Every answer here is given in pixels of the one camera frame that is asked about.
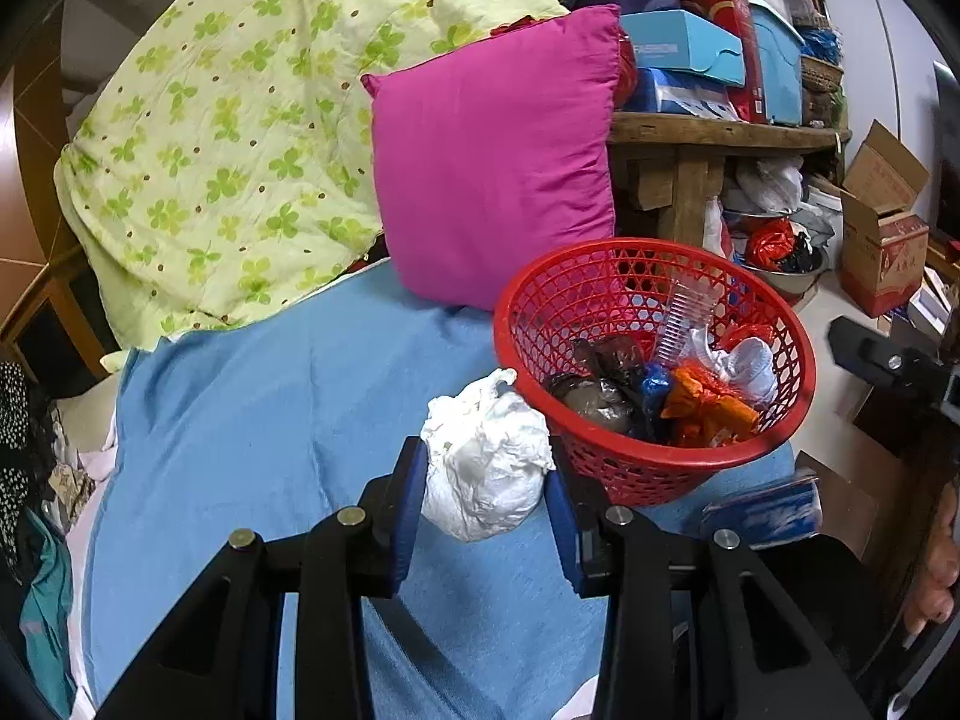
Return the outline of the person's right hand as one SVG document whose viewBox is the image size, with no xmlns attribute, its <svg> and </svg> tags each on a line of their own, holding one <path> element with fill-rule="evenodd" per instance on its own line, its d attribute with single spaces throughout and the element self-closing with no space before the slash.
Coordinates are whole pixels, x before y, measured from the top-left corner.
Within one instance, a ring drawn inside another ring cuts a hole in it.
<svg viewBox="0 0 960 720">
<path fill-rule="evenodd" d="M 955 486 L 946 484 L 905 605 L 903 624 L 911 637 L 918 637 L 930 622 L 946 622 L 955 606 L 950 589 L 958 580 L 958 544 L 953 539 L 957 509 Z"/>
</svg>

